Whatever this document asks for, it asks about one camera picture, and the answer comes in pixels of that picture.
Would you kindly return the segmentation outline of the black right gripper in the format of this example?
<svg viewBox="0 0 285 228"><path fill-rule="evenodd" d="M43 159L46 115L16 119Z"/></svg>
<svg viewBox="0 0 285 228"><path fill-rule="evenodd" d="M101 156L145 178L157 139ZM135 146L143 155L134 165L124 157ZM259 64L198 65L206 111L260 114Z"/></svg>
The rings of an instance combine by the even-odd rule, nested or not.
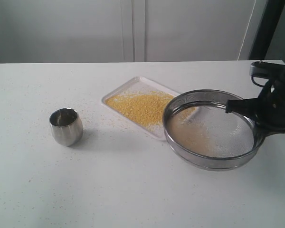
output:
<svg viewBox="0 0 285 228"><path fill-rule="evenodd" d="M228 100L225 112L253 120L265 137L285 133L285 80L269 80L257 98Z"/></svg>

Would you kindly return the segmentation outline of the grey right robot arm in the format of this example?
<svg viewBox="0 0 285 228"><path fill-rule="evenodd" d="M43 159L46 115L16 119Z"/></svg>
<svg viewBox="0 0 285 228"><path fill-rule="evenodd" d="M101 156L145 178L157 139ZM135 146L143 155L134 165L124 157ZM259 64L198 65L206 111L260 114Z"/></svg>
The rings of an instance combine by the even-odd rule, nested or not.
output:
<svg viewBox="0 0 285 228"><path fill-rule="evenodd" d="M258 97L228 100L226 113L238 113L256 124L265 136L285 133L285 65L256 61L250 77L262 90Z"/></svg>

